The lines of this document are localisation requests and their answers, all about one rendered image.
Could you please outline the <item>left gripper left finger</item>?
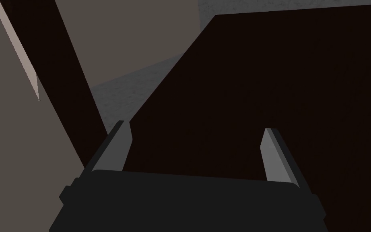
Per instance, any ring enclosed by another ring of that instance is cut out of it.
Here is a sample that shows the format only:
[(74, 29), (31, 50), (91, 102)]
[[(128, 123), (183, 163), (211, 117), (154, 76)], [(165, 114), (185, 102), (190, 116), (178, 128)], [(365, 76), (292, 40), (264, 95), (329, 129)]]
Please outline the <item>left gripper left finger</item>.
[(119, 120), (84, 168), (84, 172), (94, 170), (122, 171), (132, 141), (129, 121)]

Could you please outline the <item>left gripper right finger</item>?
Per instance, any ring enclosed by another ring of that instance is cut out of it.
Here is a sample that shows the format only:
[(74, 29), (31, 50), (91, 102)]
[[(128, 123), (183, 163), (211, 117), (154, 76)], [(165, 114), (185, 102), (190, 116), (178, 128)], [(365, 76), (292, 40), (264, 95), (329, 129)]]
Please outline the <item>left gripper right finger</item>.
[(297, 165), (282, 135), (276, 128), (264, 130), (260, 153), (267, 181), (293, 183), (300, 187), (296, 177), (298, 174)]

